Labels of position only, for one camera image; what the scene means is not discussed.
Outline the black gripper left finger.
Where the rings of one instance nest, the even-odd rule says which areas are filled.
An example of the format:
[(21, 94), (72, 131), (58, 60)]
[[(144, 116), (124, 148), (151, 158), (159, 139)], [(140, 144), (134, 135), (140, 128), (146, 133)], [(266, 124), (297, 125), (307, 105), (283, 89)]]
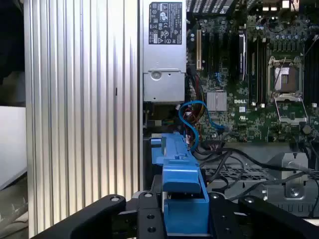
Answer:
[(164, 223), (158, 199), (142, 192), (127, 201), (112, 194), (35, 235), (36, 239), (162, 239)]

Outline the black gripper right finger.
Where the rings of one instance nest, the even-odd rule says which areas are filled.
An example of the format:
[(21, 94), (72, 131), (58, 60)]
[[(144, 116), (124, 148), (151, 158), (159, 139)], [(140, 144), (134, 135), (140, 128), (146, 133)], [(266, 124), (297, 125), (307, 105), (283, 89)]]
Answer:
[(237, 203), (210, 195), (210, 229), (214, 239), (317, 239), (319, 228), (255, 196)]

